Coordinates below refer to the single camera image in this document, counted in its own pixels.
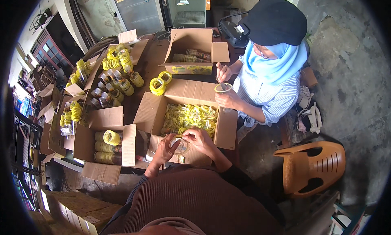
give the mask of blue striped shirt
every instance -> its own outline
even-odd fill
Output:
[[[280,85],[267,85],[248,70],[243,59],[243,56],[239,56],[243,66],[233,83],[233,90],[245,102],[261,107],[266,121],[265,123],[258,123],[271,126],[272,123],[277,123],[295,105],[300,93],[300,74],[297,72]],[[238,111],[238,113],[245,120],[245,126],[251,127],[255,124],[256,120],[254,118],[242,111]]]

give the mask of hand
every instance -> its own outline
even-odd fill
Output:
[[[243,100],[237,95],[234,90],[230,90],[226,93],[215,93],[215,100],[220,107],[231,108],[234,110],[241,110]]]
[[[198,151],[209,157],[212,155],[213,148],[216,146],[205,130],[192,126],[182,135],[182,139],[191,143]]]
[[[174,155],[174,151],[178,148],[181,141],[176,141],[173,146],[170,148],[170,143],[173,140],[176,134],[170,133],[166,135],[159,143],[158,149],[156,150],[155,156],[153,157],[153,162],[159,166],[163,165],[169,161]]]
[[[229,66],[222,66],[220,62],[217,62],[216,67],[217,67],[216,77],[218,82],[228,81],[231,78],[232,71],[229,68]]]

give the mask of light blue hijab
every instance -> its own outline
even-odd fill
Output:
[[[251,41],[247,44],[243,58],[248,70],[261,78],[263,83],[276,86],[295,74],[299,75],[299,70],[307,60],[307,51],[303,41],[299,46],[280,43],[266,47],[278,59],[264,59],[257,55]]]

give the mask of black cap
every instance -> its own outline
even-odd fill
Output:
[[[307,33],[305,15],[286,0],[260,0],[239,24],[246,25],[248,38],[262,46],[297,46]]]

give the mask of orange plastic chair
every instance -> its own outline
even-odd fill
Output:
[[[316,156],[308,156],[306,150],[321,147]],[[319,193],[335,183],[345,172],[345,149],[333,142],[319,141],[277,150],[273,154],[284,158],[284,193],[290,198],[306,198]],[[307,192],[299,192],[312,178],[320,178],[323,184]]]

